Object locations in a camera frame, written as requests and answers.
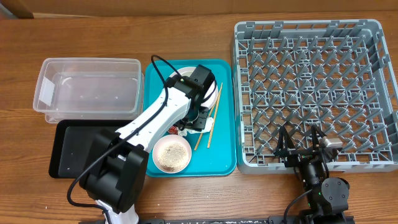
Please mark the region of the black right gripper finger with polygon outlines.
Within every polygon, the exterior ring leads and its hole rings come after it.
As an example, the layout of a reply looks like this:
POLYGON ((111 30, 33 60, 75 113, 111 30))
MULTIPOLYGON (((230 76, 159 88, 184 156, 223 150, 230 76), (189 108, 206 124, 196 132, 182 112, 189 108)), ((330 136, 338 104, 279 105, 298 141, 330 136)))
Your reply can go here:
POLYGON ((289 149, 295 149, 295 145, 289 136, 286 128, 281 126, 279 128, 279 137, 277 142, 276 151, 288 151, 289 149))
POLYGON ((325 137, 326 134, 317 125, 312 125, 311 136, 312 136, 313 149, 318 149, 320 145, 319 138, 325 137))

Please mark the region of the wooden chopstick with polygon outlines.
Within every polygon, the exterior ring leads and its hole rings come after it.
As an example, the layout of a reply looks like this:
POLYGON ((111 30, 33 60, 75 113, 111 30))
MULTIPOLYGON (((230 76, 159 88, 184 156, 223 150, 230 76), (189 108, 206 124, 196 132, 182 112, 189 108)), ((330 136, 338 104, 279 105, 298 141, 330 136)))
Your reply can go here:
POLYGON ((214 115, 213 115, 213 124, 212 124, 212 127, 211 127, 210 136, 208 138, 208 144, 207 144, 207 148, 208 149, 211 146, 211 140, 212 140, 213 132, 214 132, 214 128, 215 128, 215 122, 216 122, 216 117, 217 117, 217 113, 218 113, 218 108, 219 108, 219 103, 220 103, 222 89, 223 89, 223 83, 221 83, 220 90, 218 92, 218 98, 217 98, 217 101, 216 101, 215 112, 214 112, 214 115))
MULTIPOLYGON (((218 102, 219 102, 219 100, 220 100, 220 95, 221 95, 222 89, 223 89, 223 84, 221 84, 221 87, 220 87, 220 90, 219 90, 219 92, 218 92, 218 96, 217 96, 217 99, 216 99, 216 103, 215 103, 215 105, 212 107, 212 109, 210 110, 210 112, 209 112, 209 114, 208 114, 208 118, 213 114, 214 109, 218 106, 218 102)), ((203 133, 201 133, 201 134, 199 135, 199 138, 198 138, 198 140, 197 140, 197 143, 196 143, 196 145, 195 145, 195 147, 194 147, 194 151, 197 150, 197 148, 198 148, 198 146, 199 146, 199 144, 200 144, 200 141, 201 141, 201 139, 202 139, 202 136, 203 136, 203 133)))

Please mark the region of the red snack wrapper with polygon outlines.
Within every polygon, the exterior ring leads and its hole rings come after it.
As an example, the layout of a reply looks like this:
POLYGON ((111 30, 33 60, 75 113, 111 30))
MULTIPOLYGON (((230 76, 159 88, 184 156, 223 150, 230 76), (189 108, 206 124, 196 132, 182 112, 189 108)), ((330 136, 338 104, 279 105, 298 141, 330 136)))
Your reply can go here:
POLYGON ((171 126, 167 132, 168 132, 169 134, 178 134, 178 127, 176 127, 176 126, 171 126))

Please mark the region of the small pink bowl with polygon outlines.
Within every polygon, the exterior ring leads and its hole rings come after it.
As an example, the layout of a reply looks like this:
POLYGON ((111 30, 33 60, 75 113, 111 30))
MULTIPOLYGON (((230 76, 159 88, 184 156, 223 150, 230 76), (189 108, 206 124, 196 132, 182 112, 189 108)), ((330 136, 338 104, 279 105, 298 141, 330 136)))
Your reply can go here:
POLYGON ((162 137, 152 150, 155 166, 166 174, 183 171, 189 165, 191 158, 192 149, 189 142, 174 134, 162 137))

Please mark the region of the white napkin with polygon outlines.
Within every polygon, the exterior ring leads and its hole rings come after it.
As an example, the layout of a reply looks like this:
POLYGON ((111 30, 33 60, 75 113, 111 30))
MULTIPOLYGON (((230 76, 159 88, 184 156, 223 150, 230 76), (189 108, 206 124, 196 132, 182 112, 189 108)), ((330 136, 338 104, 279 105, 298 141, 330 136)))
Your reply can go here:
POLYGON ((196 131, 193 129, 184 129, 183 131, 178 130, 178 135, 179 136, 186 136, 187 134, 198 134, 198 133, 208 133, 211 131, 211 127, 214 123, 214 119, 212 117, 209 117, 206 119, 206 124, 205 124, 205 128, 200 130, 200 131, 196 131))

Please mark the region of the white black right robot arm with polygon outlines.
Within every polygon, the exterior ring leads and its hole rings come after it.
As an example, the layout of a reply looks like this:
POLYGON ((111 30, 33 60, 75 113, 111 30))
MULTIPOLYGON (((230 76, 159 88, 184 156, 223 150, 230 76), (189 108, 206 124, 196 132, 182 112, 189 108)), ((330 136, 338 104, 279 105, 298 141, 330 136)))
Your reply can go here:
POLYGON ((269 217, 269 223, 354 223, 346 216, 349 208, 349 183, 345 179, 330 177, 327 163, 343 149, 338 138, 328 138, 318 126, 310 130, 312 147, 296 149, 285 127, 279 129, 274 155, 285 159, 286 168, 293 168, 301 181, 304 193, 293 199, 281 217, 269 217))

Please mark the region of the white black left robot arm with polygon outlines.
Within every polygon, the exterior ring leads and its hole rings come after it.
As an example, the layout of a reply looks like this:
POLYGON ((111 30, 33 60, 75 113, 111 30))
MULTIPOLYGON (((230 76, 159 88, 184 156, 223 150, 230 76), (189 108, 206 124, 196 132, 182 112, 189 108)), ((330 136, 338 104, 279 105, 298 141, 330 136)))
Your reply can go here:
POLYGON ((190 75, 176 72, 164 80, 158 99, 129 124, 102 130, 93 140, 79 185, 102 209, 106 223, 138 223, 134 209, 146 177, 149 154, 178 122, 205 127, 204 102, 215 97, 215 75, 197 65, 190 75))

